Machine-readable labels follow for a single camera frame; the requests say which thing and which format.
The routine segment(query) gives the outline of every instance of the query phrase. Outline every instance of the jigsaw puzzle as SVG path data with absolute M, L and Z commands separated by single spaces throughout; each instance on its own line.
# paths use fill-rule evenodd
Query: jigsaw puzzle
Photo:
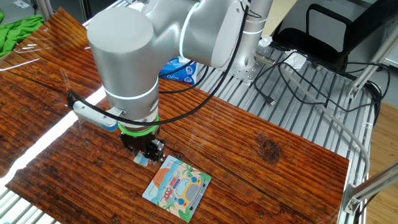
M 142 196 L 189 222 L 210 179 L 209 175 L 168 156 Z

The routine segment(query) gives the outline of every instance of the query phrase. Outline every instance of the green ring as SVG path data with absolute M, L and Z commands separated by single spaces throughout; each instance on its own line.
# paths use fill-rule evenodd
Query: green ring
M 155 120 L 155 121 L 156 121 L 156 122 L 159 121 L 159 114 L 156 116 L 156 120 Z M 147 134 L 149 134 L 149 133 L 155 131 L 156 128 L 157 128 L 159 125 L 152 126 L 152 127 L 150 127 L 148 130 L 141 131 L 141 132 L 129 131 L 129 130 L 127 130 L 126 128 L 124 128 L 124 127 L 120 124 L 120 122 L 118 122 L 118 126 L 119 126 L 120 131 L 122 131 L 124 134 L 127 134 L 127 135 L 129 135 L 129 136 L 133 136 L 133 137 L 141 137 L 141 136 L 145 136 L 145 135 L 147 135 Z

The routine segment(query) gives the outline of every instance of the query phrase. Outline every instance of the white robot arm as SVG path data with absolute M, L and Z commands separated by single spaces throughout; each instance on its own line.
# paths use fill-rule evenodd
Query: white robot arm
M 108 112 L 130 121 L 156 122 L 158 74 L 164 65 L 181 56 L 215 68 L 224 66 L 236 45 L 247 4 L 150 0 L 142 12 L 116 7 L 97 14 L 87 36 L 111 107 Z M 119 127 L 128 149 L 162 161 L 164 142 L 156 139 L 159 126 L 117 122 L 80 101 L 70 100 L 70 107 L 98 126 Z

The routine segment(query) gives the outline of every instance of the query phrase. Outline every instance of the chair backrest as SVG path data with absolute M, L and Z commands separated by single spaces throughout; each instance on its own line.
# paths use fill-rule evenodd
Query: chair backrest
M 364 11 L 345 32 L 342 54 L 348 55 L 377 28 L 398 14 L 398 0 L 378 0 Z

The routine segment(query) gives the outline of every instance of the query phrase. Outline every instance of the wood grain surface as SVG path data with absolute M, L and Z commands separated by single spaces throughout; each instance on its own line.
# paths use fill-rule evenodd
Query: wood grain surface
M 398 108 L 382 103 L 377 124 L 372 131 L 371 170 L 373 176 L 398 161 Z M 398 220 L 398 184 L 395 183 L 368 205 L 366 223 L 390 224 Z
M 60 9 L 1 64 L 0 176 L 69 112 L 68 89 L 87 97 L 101 86 L 87 46 L 85 28 Z M 160 81 L 161 90 L 185 87 Z M 160 119 L 207 96 L 161 95 Z M 185 223 L 141 197 L 160 164 L 135 164 L 119 133 L 79 120 L 7 187 L 61 223 Z M 166 155 L 212 176 L 191 223 L 336 222 L 348 160 L 310 141 L 217 98 L 159 138 Z

